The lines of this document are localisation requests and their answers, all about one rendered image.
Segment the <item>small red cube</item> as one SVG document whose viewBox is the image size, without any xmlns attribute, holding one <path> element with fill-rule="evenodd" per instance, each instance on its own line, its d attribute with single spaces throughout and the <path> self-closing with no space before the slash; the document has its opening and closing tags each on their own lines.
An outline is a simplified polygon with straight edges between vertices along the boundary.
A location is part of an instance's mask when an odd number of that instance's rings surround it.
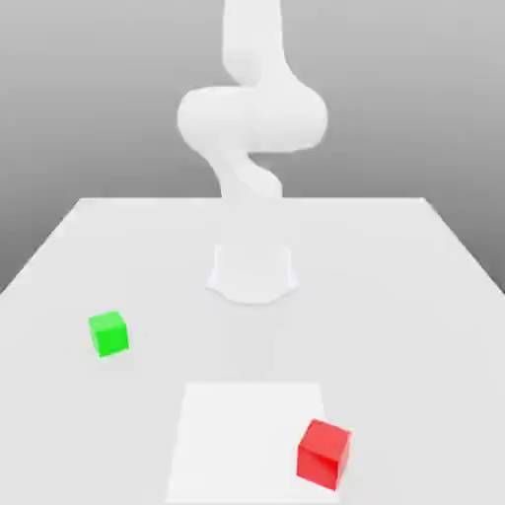
<svg viewBox="0 0 505 505">
<path fill-rule="evenodd" d="M 297 449 L 296 474 L 335 491 L 346 468 L 351 432 L 312 419 Z"/>
</svg>

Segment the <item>small green cube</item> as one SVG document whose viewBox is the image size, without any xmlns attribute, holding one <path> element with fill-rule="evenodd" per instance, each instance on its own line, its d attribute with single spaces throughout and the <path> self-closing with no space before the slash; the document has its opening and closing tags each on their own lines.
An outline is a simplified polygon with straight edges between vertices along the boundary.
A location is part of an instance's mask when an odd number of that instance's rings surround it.
<svg viewBox="0 0 505 505">
<path fill-rule="evenodd" d="M 127 326 L 121 314 L 112 311 L 88 319 L 93 345 L 100 357 L 129 348 Z"/>
</svg>

